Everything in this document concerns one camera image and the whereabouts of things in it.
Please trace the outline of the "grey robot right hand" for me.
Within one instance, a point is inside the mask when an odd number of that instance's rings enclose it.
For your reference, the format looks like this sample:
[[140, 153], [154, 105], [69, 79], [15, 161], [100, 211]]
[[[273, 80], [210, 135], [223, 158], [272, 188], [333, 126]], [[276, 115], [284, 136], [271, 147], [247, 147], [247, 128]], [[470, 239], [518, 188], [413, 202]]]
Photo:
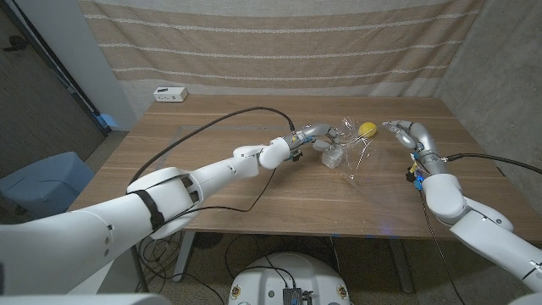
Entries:
[[385, 121], [382, 126], [395, 135], [398, 142], [418, 156], [418, 162], [430, 175], [449, 174], [434, 138], [420, 123], [405, 120]]

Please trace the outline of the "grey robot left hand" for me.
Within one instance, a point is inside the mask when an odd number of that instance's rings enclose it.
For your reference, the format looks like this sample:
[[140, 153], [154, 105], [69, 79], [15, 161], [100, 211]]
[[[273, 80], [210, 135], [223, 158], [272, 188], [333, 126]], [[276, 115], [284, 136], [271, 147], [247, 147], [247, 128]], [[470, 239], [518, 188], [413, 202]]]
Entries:
[[312, 148], [316, 151], [325, 152], [335, 145], [337, 136], [335, 128], [329, 124], [318, 123], [300, 128], [292, 136], [287, 136], [285, 140], [292, 152], [306, 143], [311, 143]]

